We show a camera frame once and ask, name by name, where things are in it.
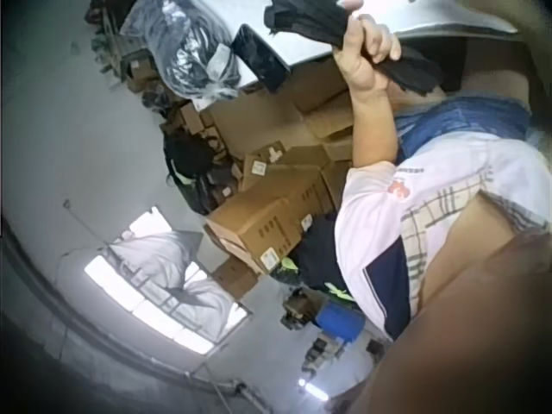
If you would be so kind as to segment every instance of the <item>plaid pattern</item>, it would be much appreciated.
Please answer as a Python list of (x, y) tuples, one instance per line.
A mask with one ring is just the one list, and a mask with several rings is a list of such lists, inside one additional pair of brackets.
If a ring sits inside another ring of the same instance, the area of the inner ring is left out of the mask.
[(492, 182), (491, 167), (484, 167), (473, 177), (440, 190), (434, 197), (408, 209), (401, 217), (401, 235), (405, 245), (413, 317), (417, 314), (419, 292), (427, 267), (427, 229), (449, 216), (462, 212), (479, 191), (503, 210), (515, 232), (526, 229), (550, 230), (550, 223), (543, 217), (491, 193), (489, 186)]

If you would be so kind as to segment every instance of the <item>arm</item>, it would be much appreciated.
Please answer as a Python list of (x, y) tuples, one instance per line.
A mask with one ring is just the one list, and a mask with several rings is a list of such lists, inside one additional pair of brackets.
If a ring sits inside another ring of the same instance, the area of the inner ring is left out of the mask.
[(343, 48), (334, 56), (347, 81), (354, 112), (353, 165), (371, 166), (381, 161), (393, 163), (398, 140), (392, 108), (386, 93), (389, 79), (375, 71), (362, 56), (366, 49), (374, 63), (389, 57), (400, 57), (397, 36), (384, 25), (377, 25), (370, 16), (350, 17)]

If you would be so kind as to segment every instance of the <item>white table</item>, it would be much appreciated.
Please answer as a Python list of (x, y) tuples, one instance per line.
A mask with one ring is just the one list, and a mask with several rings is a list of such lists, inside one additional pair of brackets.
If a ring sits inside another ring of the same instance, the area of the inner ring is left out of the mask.
[[(264, 24), (265, 7), (271, 0), (197, 0), (221, 19), (235, 36), (243, 23), (248, 24), (288, 66), (313, 60), (331, 52), (329, 45), (310, 41), (298, 34), (280, 33), (271, 35)], [(407, 38), (416, 32), (434, 29), (439, 35), (446, 34), (443, 28), (451, 25), (487, 28), (498, 33), (515, 34), (517, 30), (503, 19), (464, 9), (455, 0), (365, 0), (359, 13), (370, 14), (376, 22), (386, 24), (399, 37)], [(257, 80), (255, 75), (240, 60), (240, 87)]]

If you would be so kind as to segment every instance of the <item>black backpack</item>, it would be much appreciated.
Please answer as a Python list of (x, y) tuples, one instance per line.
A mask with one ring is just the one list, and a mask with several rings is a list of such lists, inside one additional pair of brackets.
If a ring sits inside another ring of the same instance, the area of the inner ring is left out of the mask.
[[(212, 184), (207, 179), (216, 155), (209, 140), (177, 129), (164, 136), (163, 152), (169, 176), (190, 208), (202, 216), (207, 216), (216, 209), (218, 203), (211, 195)], [(176, 172), (192, 179), (192, 183), (184, 184)]]

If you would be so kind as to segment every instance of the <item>navy blue panel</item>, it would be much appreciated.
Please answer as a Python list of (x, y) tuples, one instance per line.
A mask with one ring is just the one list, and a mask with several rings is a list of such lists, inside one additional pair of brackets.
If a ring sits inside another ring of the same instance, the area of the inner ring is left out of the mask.
[(373, 293), (386, 314), (385, 329), (396, 340), (411, 320), (408, 268), (403, 239), (399, 237), (366, 267)]

